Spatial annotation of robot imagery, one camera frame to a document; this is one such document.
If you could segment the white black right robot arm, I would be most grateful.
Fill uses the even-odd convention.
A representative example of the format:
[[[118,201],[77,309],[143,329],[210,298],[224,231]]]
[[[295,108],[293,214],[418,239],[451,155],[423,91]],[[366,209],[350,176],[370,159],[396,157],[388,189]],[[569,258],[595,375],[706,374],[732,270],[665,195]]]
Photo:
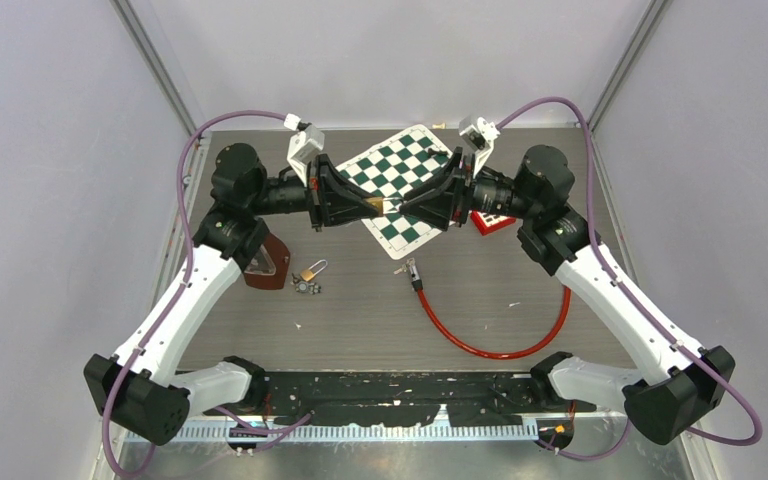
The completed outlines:
[[[666,445],[716,408],[735,360],[722,346],[705,348],[648,300],[622,271],[584,216],[569,204],[575,176],[557,148],[529,148],[516,175],[474,171],[460,149],[421,186],[406,193],[401,214],[445,230],[470,212],[521,220],[527,256],[585,301],[632,359],[631,369],[594,364],[558,352],[531,368],[534,403],[556,410],[583,401],[627,416],[645,438]]]

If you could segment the brass padlock with long shackle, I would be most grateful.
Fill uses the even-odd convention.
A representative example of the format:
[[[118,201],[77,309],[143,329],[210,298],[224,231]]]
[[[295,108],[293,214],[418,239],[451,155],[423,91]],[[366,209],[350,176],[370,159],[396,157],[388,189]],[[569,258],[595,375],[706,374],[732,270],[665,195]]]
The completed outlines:
[[[403,202],[402,197],[369,197],[365,202],[375,209],[378,216],[397,214]]]

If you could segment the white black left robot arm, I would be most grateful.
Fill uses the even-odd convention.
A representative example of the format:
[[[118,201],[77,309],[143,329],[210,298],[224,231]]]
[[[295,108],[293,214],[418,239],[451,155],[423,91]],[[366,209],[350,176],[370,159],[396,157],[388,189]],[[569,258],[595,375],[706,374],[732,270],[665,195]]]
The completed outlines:
[[[268,175],[253,146],[236,143],[216,157],[214,203],[188,238],[186,260],[143,324],[114,354],[84,368],[102,417],[162,446],[186,420],[219,406],[258,412],[267,398],[262,367],[229,356],[216,366],[178,373],[182,355],[207,314],[261,251],[273,214],[308,213],[313,228],[383,215],[384,199],[343,177],[318,154],[301,175]]]

